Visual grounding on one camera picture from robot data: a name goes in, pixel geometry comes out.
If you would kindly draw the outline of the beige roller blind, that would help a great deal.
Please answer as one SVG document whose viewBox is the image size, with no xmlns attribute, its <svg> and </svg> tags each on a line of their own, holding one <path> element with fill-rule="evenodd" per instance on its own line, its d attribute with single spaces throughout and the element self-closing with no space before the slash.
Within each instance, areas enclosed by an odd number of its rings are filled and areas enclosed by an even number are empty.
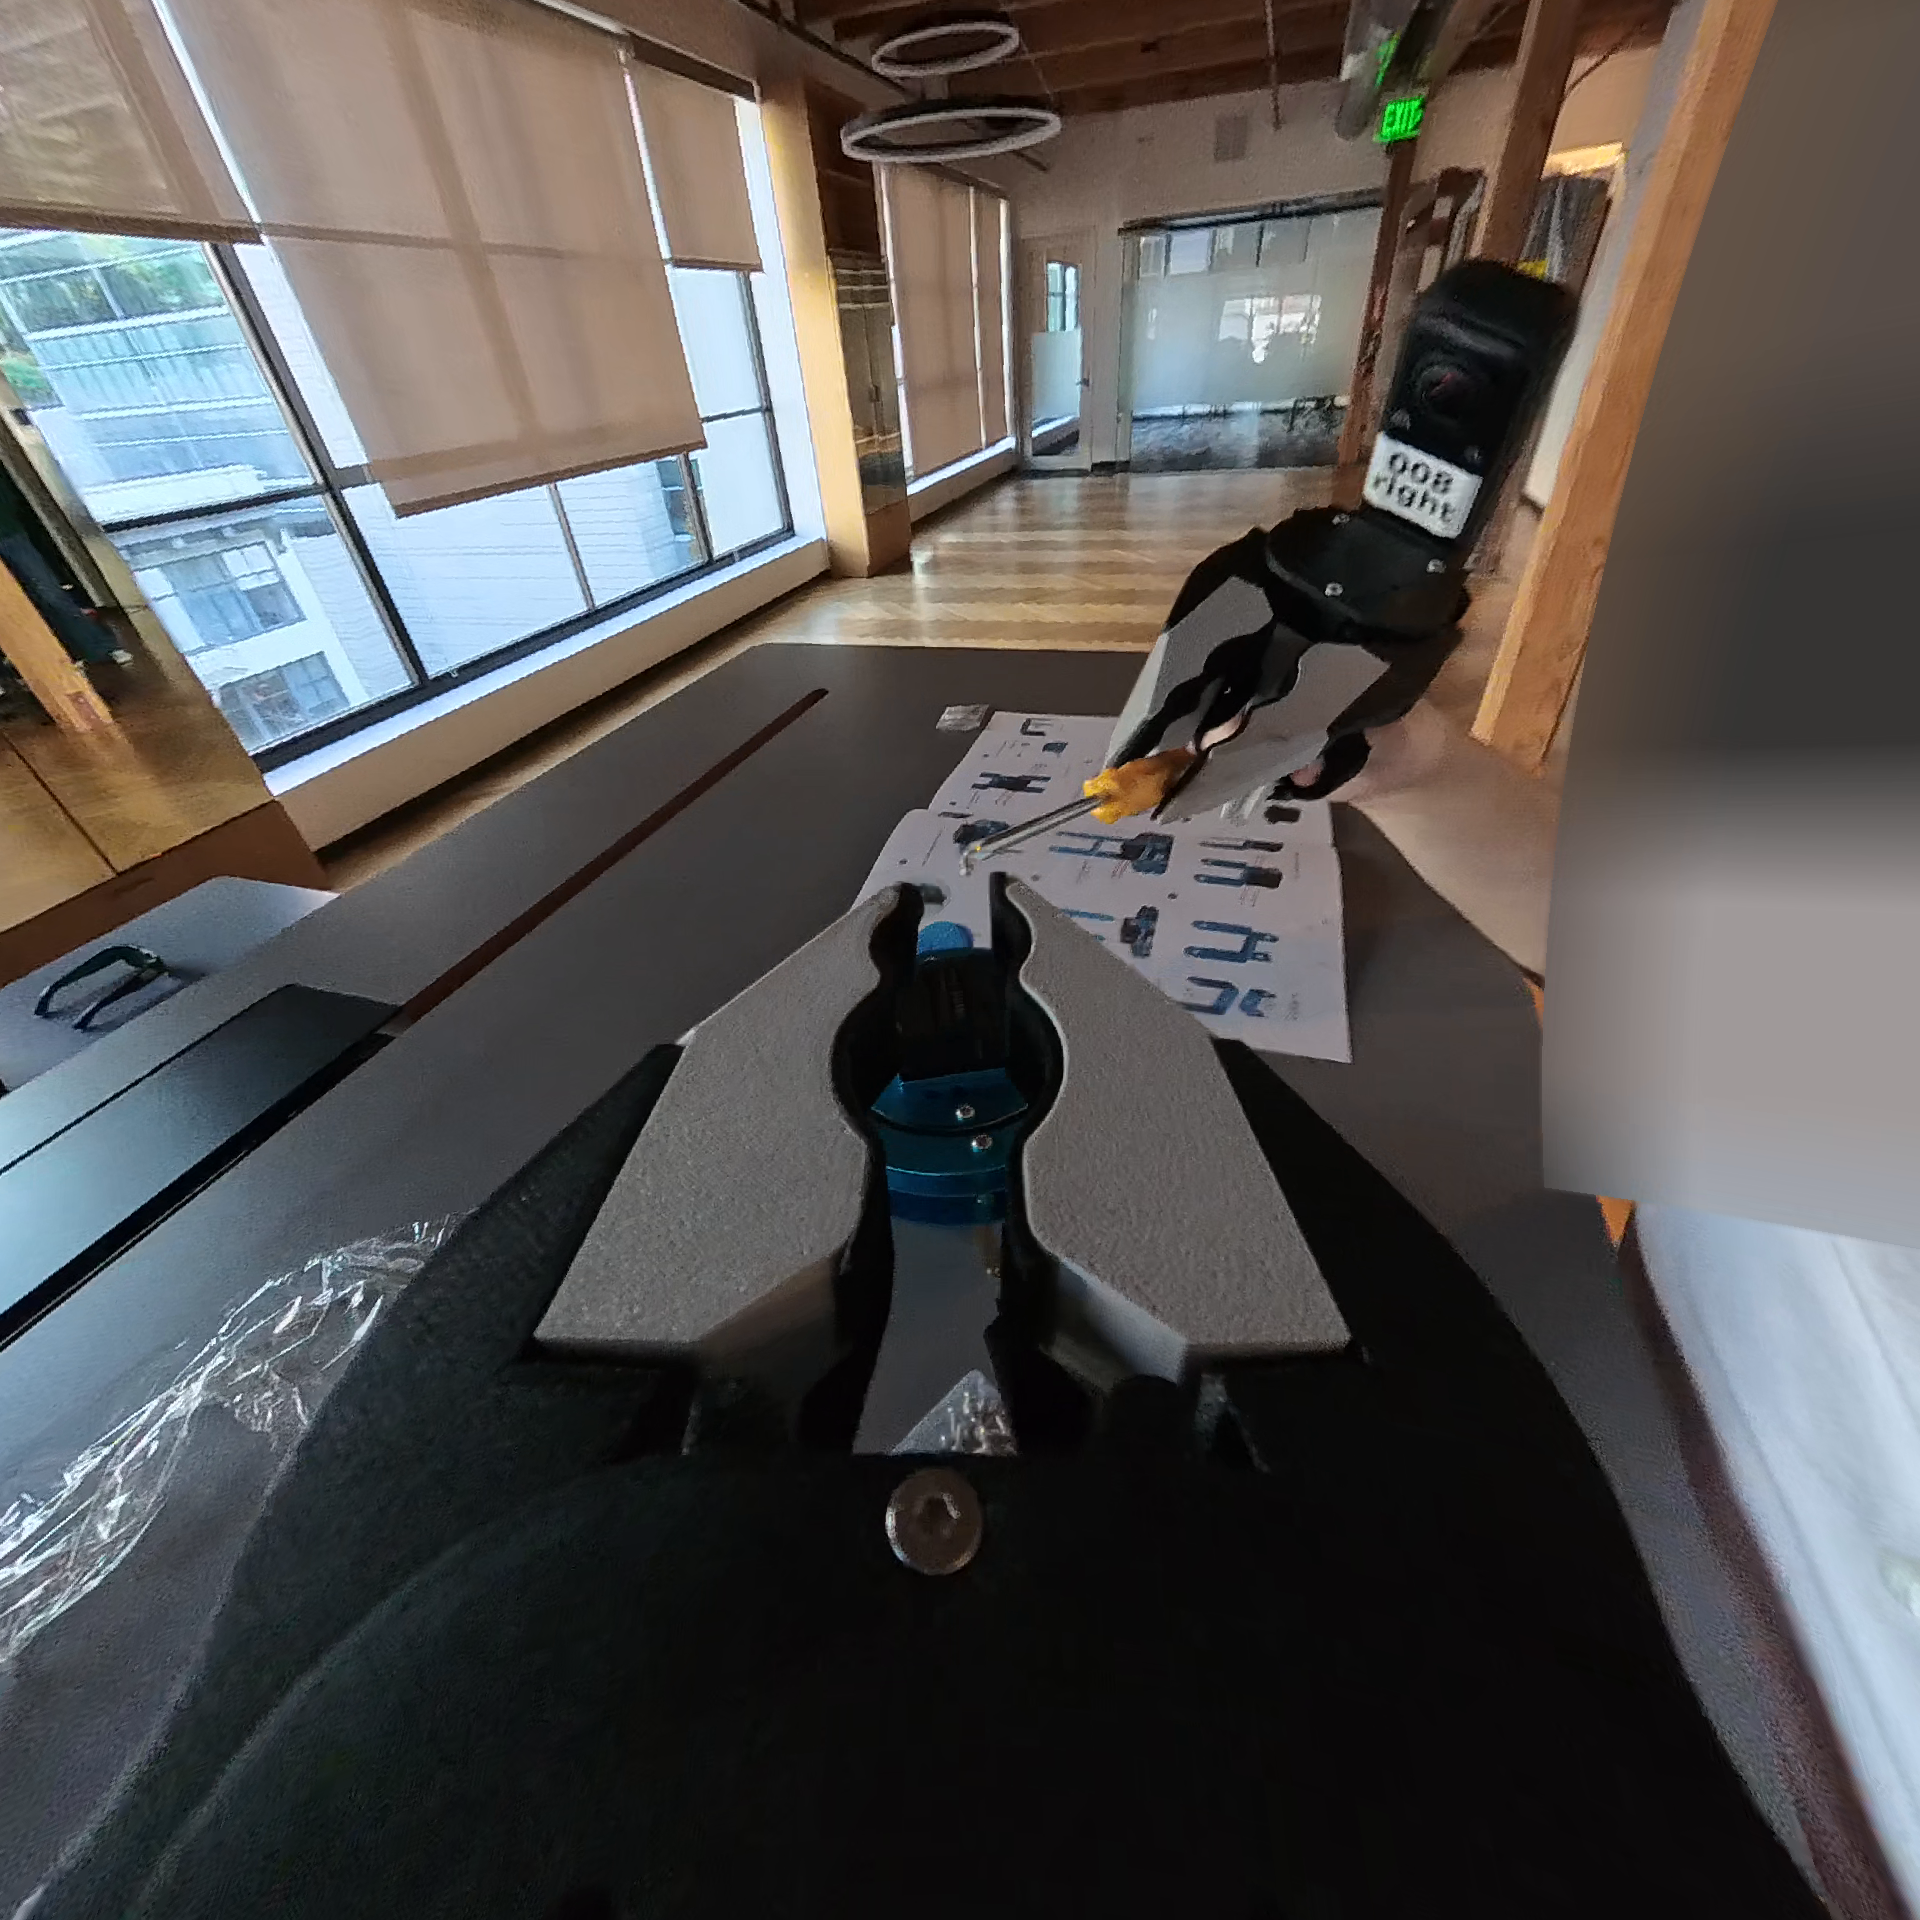
<svg viewBox="0 0 1920 1920">
<path fill-rule="evenodd" d="M 152 2 L 2 4 L 2 227 L 255 240 Z"/>
<path fill-rule="evenodd" d="M 903 440 L 914 481 L 1004 444 L 1005 245 L 1002 195 L 918 168 L 879 175 L 893 285 Z"/>
<path fill-rule="evenodd" d="M 610 32 L 541 4 L 170 13 L 398 517 L 703 445 Z"/>
<path fill-rule="evenodd" d="M 630 61 L 628 73 L 666 261 L 758 273 L 735 97 L 647 61 Z"/>
</svg>

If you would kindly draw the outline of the large window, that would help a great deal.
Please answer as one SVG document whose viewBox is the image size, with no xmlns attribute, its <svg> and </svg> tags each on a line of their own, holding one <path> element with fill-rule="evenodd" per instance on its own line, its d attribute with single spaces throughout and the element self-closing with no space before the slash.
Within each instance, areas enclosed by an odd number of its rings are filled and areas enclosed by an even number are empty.
<svg viewBox="0 0 1920 1920">
<path fill-rule="evenodd" d="M 700 448 L 408 520 L 268 248 L 4 228 L 4 380 L 242 751 L 275 765 L 792 536 L 760 277 L 666 274 Z"/>
</svg>

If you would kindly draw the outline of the glass door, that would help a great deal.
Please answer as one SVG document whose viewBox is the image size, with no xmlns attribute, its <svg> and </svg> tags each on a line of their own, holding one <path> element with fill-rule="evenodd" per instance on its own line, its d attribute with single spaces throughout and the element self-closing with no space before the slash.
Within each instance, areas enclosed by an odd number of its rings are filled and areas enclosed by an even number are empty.
<svg viewBox="0 0 1920 1920">
<path fill-rule="evenodd" d="M 1095 264 L 1087 231 L 1021 242 L 1018 271 L 1018 370 L 1023 472 L 1087 473 L 1093 386 L 1085 281 Z"/>
</svg>

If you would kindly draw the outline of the printed instruction sheet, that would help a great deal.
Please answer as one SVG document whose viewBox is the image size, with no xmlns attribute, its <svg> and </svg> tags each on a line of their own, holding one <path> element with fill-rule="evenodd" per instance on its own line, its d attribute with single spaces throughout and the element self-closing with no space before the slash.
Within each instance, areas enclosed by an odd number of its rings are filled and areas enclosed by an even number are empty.
<svg viewBox="0 0 1920 1920">
<path fill-rule="evenodd" d="M 1227 805 L 1192 823 L 1072 818 L 1005 859 L 966 849 L 1079 795 L 1114 721 L 997 712 L 930 805 L 888 835 L 856 897 L 914 883 L 926 922 L 983 946 L 1005 874 L 1210 1034 L 1343 1066 L 1351 1055 L 1339 859 L 1327 803 Z"/>
</svg>

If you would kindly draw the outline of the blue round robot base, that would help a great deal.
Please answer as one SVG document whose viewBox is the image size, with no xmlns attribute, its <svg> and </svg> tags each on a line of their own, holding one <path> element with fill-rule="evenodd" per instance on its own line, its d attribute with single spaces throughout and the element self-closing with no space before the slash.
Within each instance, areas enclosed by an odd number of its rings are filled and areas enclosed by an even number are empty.
<svg viewBox="0 0 1920 1920">
<path fill-rule="evenodd" d="M 895 1077 L 895 996 L 916 956 L 980 949 L 998 959 L 1011 1015 L 1005 1072 L 904 1084 Z M 887 1039 L 887 1077 L 870 1101 L 888 1209 L 930 1228 L 989 1228 L 1005 1218 L 1023 1144 L 1039 1105 L 1042 1059 L 1018 1011 L 1012 975 L 986 936 L 955 919 L 918 928 L 912 968 L 895 983 Z"/>
</svg>

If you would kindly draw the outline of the crumpled clear plastic wrap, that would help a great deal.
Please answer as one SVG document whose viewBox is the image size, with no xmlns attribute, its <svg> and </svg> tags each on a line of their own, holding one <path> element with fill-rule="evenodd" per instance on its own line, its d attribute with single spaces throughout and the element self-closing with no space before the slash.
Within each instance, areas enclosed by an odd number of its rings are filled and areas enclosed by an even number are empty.
<svg viewBox="0 0 1920 1920">
<path fill-rule="evenodd" d="M 52 1463 L 12 1471 L 2 1511 L 2 1667 L 96 1594 L 148 1536 L 197 1424 L 227 1419 L 284 1453 L 467 1211 L 415 1218 L 259 1282 L 182 1343 Z"/>
</svg>

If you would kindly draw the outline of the person's white shirt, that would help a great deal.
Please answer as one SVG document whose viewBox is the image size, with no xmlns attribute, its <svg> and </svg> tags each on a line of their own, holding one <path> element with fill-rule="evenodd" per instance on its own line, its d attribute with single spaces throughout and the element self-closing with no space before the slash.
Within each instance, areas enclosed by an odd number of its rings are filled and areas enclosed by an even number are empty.
<svg viewBox="0 0 1920 1920">
<path fill-rule="evenodd" d="M 1915 1247 L 1680 1207 L 1631 1241 L 1805 1689 L 1819 1874 L 1915 1915 Z"/>
</svg>

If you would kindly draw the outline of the adjacent grey desk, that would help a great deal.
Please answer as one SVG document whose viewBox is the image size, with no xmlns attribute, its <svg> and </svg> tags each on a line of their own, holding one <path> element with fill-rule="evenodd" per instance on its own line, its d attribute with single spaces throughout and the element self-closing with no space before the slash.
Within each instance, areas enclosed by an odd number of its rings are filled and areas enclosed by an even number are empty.
<svg viewBox="0 0 1920 1920">
<path fill-rule="evenodd" d="M 333 899 L 269 881 L 206 881 L 2 991 L 2 1091 L 77 1059 Z"/>
</svg>

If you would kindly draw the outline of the black flat panel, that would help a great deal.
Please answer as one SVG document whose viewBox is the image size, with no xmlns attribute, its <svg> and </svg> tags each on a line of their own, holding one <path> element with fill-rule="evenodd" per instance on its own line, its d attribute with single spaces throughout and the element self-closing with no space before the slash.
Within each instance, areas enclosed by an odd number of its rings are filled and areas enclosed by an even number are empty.
<svg viewBox="0 0 1920 1920">
<path fill-rule="evenodd" d="M 2 1340 L 336 1089 L 398 1011 L 278 987 L 46 1141 L 2 1175 Z"/>
</svg>

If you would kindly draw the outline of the yellow-handled screwdriver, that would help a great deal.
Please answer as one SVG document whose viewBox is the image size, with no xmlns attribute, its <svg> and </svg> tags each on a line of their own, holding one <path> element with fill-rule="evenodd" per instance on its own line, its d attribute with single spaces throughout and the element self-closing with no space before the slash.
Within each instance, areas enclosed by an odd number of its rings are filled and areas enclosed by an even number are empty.
<svg viewBox="0 0 1920 1920">
<path fill-rule="evenodd" d="M 1082 797 L 1042 811 L 1026 823 L 995 827 L 970 841 L 963 852 L 963 871 L 973 874 L 983 864 L 1007 857 L 1079 821 L 1115 825 L 1139 813 L 1149 813 L 1191 778 L 1200 759 L 1200 751 L 1180 747 L 1108 765 L 1083 781 Z"/>
</svg>

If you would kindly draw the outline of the person's right forearm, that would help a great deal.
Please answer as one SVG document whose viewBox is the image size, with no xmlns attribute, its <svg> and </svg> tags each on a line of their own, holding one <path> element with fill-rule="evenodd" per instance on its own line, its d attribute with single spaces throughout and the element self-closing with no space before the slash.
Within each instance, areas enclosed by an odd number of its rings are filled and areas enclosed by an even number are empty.
<svg viewBox="0 0 1920 1920">
<path fill-rule="evenodd" d="M 1543 976 L 1559 797 L 1454 728 L 1431 700 L 1371 733 L 1336 800 L 1356 807 L 1440 899 Z"/>
</svg>

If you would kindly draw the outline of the wooden post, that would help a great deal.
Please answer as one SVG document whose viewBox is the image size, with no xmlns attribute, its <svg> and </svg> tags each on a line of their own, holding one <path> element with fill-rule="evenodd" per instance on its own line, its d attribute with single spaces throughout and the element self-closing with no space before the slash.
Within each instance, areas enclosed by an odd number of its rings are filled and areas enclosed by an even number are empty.
<svg viewBox="0 0 1920 1920">
<path fill-rule="evenodd" d="M 1515 93 L 1475 234 L 1475 257 L 1515 266 L 1576 55 L 1581 2 L 1526 4 Z"/>
<path fill-rule="evenodd" d="M 1576 690 L 1669 324 L 1773 9 L 1682 4 L 1648 87 L 1575 412 L 1472 722 L 1525 778 L 1543 776 Z"/>
</svg>

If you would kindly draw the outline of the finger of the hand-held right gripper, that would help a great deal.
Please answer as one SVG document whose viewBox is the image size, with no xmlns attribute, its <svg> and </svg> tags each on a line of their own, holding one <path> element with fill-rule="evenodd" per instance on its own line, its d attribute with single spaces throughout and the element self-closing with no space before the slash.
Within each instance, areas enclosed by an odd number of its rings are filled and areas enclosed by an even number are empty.
<svg viewBox="0 0 1920 1920">
<path fill-rule="evenodd" d="M 1108 768 L 1198 751 L 1221 776 L 1275 776 L 1280 744 L 1259 733 L 1256 713 L 1280 697 L 1278 629 L 1259 581 L 1200 588 L 1147 655 L 1114 725 Z"/>
<path fill-rule="evenodd" d="M 1231 721 L 1211 725 L 1188 776 L 1155 807 L 1155 821 L 1198 821 L 1318 762 L 1339 715 L 1386 673 L 1388 661 L 1364 648 L 1304 645 L 1283 692 L 1259 696 Z"/>
</svg>

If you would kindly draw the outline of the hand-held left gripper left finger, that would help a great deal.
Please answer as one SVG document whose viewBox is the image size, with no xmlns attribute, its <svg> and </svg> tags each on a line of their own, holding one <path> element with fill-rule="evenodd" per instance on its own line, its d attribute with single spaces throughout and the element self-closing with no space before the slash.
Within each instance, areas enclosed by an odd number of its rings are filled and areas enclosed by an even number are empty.
<svg viewBox="0 0 1920 1920">
<path fill-rule="evenodd" d="M 870 1149 L 831 1081 L 879 986 L 884 884 L 685 1039 L 535 1345 L 563 1357 L 831 1357 Z"/>
</svg>

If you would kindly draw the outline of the black servo motor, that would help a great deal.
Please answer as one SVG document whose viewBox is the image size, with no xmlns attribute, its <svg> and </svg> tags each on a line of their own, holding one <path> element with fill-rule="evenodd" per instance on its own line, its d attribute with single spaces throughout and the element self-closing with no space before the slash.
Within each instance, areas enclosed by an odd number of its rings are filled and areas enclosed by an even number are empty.
<svg viewBox="0 0 1920 1920">
<path fill-rule="evenodd" d="M 895 1077 L 904 1084 L 1005 1072 L 1011 1015 L 1005 975 L 989 951 L 916 956 L 895 996 Z"/>
</svg>

